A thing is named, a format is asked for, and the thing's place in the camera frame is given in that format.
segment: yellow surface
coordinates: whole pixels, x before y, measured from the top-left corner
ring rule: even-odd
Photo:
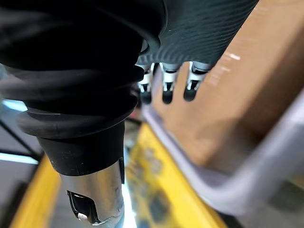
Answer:
[[[45,156],[10,228],[47,228],[59,187],[60,177]]]
[[[131,196],[138,203],[137,222],[146,219],[152,228],[226,228],[217,213],[196,195],[169,153],[147,124],[143,124],[138,142],[131,151],[126,169]],[[149,186],[146,195],[142,189]],[[149,211],[151,196],[162,191],[170,205],[167,218],[155,222]]]

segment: metal rod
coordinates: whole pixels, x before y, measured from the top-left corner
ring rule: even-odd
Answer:
[[[28,146],[16,133],[14,133],[2,120],[0,120],[0,126],[17,142],[19,142],[25,149],[27,149],[31,153],[31,157],[37,161],[41,159],[41,155],[39,155],[36,151],[34,151],[30,146]]]

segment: chrome metal tube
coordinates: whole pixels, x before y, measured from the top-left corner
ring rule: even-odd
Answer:
[[[61,175],[61,179],[75,216],[85,226],[116,228],[121,223],[124,199],[119,161],[89,175]]]

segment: gray metal frame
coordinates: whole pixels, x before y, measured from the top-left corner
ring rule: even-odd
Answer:
[[[237,216],[256,209],[304,163],[304,90],[230,177],[191,163],[151,106],[143,107],[143,115],[197,194],[226,214]]]

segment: brown cardboard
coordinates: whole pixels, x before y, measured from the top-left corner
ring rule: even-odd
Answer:
[[[185,102],[188,64],[170,105],[153,106],[197,165],[232,171],[304,86],[304,1],[261,0],[222,58]]]

